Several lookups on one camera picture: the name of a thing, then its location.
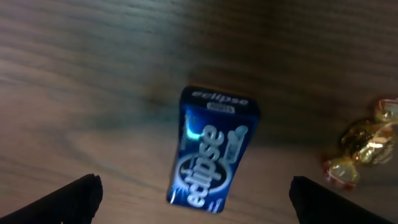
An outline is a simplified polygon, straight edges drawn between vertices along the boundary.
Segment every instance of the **wood grain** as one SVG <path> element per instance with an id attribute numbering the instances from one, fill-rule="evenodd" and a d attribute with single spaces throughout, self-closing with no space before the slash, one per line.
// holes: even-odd
<path id="1" fill-rule="evenodd" d="M 293 176 L 323 184 L 319 155 L 398 94 L 397 20 L 391 0 L 0 0 L 0 216 L 95 173 L 93 223 L 298 223 Z M 187 83 L 261 105 L 221 215 L 165 202 Z M 339 194 L 398 222 L 397 169 Z"/>

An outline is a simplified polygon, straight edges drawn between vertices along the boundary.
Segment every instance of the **gold candy wrapper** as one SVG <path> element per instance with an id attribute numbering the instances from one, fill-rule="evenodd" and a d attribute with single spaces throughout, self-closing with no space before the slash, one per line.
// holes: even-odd
<path id="1" fill-rule="evenodd" d="M 373 166 L 388 162 L 397 142 L 392 129 L 395 124 L 398 124 L 398 99 L 379 100 L 373 119 L 358 121 L 341 138 L 344 156 L 324 163 L 326 181 L 353 190 L 359 180 L 355 165 Z"/>

